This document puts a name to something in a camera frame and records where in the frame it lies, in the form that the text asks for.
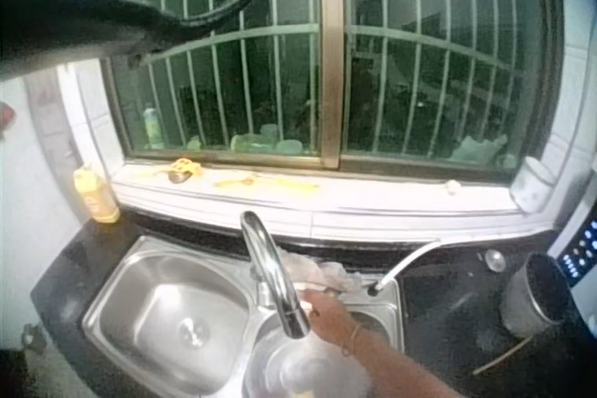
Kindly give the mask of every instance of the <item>black countertop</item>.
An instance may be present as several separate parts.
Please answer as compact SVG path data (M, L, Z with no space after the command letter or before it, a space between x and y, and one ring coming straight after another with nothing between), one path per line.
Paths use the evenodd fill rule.
M135 211L125 212L112 226L88 222L40 279L32 299L59 350L99 396L152 395L105 358L81 328L93 298L142 235L248 259L238 231L223 233ZM594 341L574 310L567 325L547 331L495 368L472 376L475 368L516 345L499 323L501 291L524 256L545 252L555 236L468 244L415 262L400 278L407 354L467 396L568 396L587 377L585 372L597 366ZM275 239L288 251L339 261L361 272L384 272L419 246ZM494 274L485 267L480 255L489 247L505 254L507 272Z

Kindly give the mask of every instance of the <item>yellow bottle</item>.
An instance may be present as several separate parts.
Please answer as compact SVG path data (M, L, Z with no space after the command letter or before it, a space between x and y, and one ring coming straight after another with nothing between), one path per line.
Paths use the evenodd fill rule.
M98 223L116 223L120 218L120 209L104 179L89 165L76 170L73 178L75 189L85 202L91 217Z

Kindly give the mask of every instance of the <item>digital display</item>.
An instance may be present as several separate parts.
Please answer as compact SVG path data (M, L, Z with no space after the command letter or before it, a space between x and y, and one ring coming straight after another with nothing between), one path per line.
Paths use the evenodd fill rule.
M597 216L594 214L576 234L558 262L574 286L597 265Z

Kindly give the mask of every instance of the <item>faucet spout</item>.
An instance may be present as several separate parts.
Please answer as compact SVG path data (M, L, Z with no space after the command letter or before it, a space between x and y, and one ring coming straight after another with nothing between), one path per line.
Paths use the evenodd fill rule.
M311 330L309 319L282 265L273 238L253 212L241 215L241 229L257 275L270 287L286 335L293 339L305 337Z

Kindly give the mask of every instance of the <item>white container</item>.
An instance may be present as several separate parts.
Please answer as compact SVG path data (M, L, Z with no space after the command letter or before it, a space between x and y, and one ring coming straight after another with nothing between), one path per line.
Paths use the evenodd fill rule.
M299 140L282 140L276 145L276 153L288 156L302 154L302 142Z
M543 210L548 202L556 177L536 158L524 158L521 169L510 186L510 197L525 213Z
M278 142L278 125L275 123L266 123L265 125L261 125L259 133L270 138L273 144Z

